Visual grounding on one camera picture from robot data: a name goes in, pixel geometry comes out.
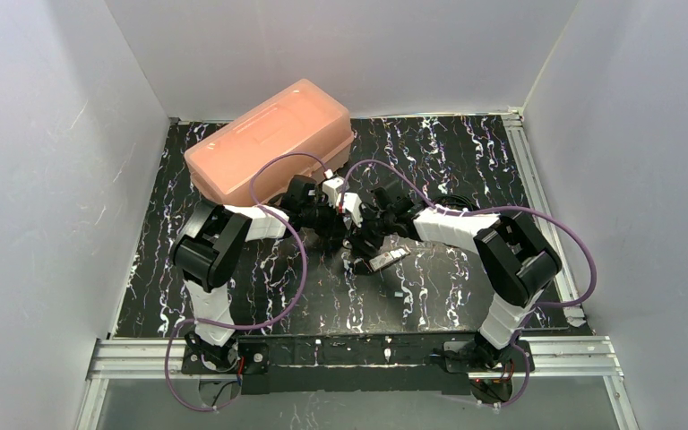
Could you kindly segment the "staple tray with staples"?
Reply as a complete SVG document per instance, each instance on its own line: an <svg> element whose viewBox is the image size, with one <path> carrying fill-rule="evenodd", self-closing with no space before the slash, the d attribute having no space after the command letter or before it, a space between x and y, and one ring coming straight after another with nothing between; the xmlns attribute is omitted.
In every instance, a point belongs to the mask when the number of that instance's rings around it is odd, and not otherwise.
<svg viewBox="0 0 688 430"><path fill-rule="evenodd" d="M368 267L373 272L381 271L396 262L403 260L410 255L410 251L406 247L399 247L388 252L378 254L368 261Z"/></svg>

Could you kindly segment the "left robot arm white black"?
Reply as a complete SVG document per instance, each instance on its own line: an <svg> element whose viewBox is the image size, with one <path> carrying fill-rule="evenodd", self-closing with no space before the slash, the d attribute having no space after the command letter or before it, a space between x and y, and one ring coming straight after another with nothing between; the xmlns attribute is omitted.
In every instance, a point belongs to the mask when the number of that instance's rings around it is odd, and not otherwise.
<svg viewBox="0 0 688 430"><path fill-rule="evenodd" d="M200 202L171 250L170 260L185 281L195 325L185 341L193 359L218 371L238 363L236 327L228 286L247 242L281 239L309 228L331 241L342 241L346 228L337 211L344 179L326 171L317 183L293 176L286 192L251 207Z"/></svg>

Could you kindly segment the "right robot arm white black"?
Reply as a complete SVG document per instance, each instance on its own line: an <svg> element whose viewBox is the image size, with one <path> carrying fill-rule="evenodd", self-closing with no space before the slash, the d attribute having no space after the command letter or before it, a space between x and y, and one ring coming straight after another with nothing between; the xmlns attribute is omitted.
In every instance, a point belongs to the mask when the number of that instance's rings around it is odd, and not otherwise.
<svg viewBox="0 0 688 430"><path fill-rule="evenodd" d="M561 271L562 260L532 219L521 211L479 213L459 196L416 202L384 187L374 203L346 193L335 204L352 225L346 241L371 271L387 236L439 243L478 255L492 290L487 315L473 340L436 350L448 366L493 369L509 374L520 332L537 301Z"/></svg>

